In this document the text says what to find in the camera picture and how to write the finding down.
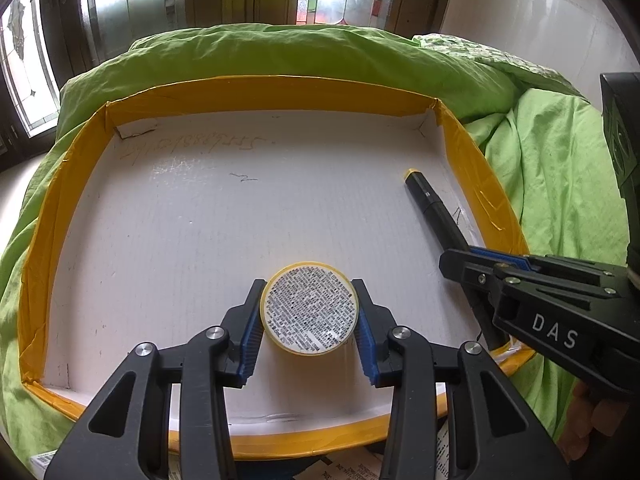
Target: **white cardboard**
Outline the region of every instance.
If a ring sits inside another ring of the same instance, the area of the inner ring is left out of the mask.
[[[153,131],[114,136],[68,229],[43,381],[57,393],[86,403],[137,343],[187,342],[244,303],[255,278],[301,260],[362,278],[374,302],[433,342],[476,338],[404,186],[408,168],[421,170],[467,240],[482,244],[430,110],[410,118],[219,112],[147,123]],[[254,376],[226,390],[226,408],[232,434],[282,433],[388,413],[391,394],[369,385],[353,339],[304,357],[264,338]],[[174,429],[178,396],[176,387]]]

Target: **white tile wall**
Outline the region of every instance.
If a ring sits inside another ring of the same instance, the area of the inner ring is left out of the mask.
[[[640,70],[601,0],[449,0],[442,32],[558,70],[599,109],[601,72]]]
[[[36,156],[0,173],[0,254],[18,221],[24,192],[43,158]]]

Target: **black marker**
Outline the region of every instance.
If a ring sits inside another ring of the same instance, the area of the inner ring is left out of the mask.
[[[458,249],[468,251],[469,244],[456,221],[449,214],[449,211],[442,203],[442,199],[435,192],[429,181],[418,170],[408,170],[404,174],[404,183],[409,188],[411,196],[417,203],[424,219],[436,235],[442,250]],[[484,340],[489,350],[495,350],[505,345],[509,341],[509,335],[494,325],[494,308],[486,297],[478,291],[462,287],[466,300],[469,302],[471,311],[476,317],[476,321],[482,330]]]

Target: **green cloth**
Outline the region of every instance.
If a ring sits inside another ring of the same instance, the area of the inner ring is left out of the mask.
[[[0,260],[0,416],[23,461],[55,449],[71,426],[21,386],[16,339],[22,264],[66,149],[106,101],[171,82],[256,74],[350,79],[442,99],[497,173],[532,252],[624,262],[626,213],[602,120],[556,72],[449,36],[411,41],[348,26],[222,25],[147,38],[65,85],[58,140],[31,180]],[[562,426],[572,381],[541,357],[514,378],[550,433]]]

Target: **finger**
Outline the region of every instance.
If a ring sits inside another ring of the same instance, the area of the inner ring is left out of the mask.
[[[578,381],[575,383],[572,393],[574,394],[574,397],[585,397],[589,393],[589,387],[582,381]]]
[[[567,450],[569,458],[571,460],[578,460],[582,455],[584,455],[588,447],[589,435],[579,438],[569,446],[569,449]]]
[[[600,433],[611,436],[616,432],[620,422],[625,417],[628,407],[629,405],[626,402],[603,399],[593,410],[591,423]]]
[[[558,438],[558,441],[556,442],[556,446],[558,446],[558,449],[560,450],[560,453],[562,454],[565,462],[568,463],[571,461],[571,457],[569,456],[569,446],[571,446],[572,443],[577,442],[578,440],[580,439],[573,432],[573,430],[565,426],[564,430],[562,430],[560,438]]]
[[[593,429],[592,416],[593,404],[584,397],[575,397],[566,410],[566,424],[579,438],[583,438]]]

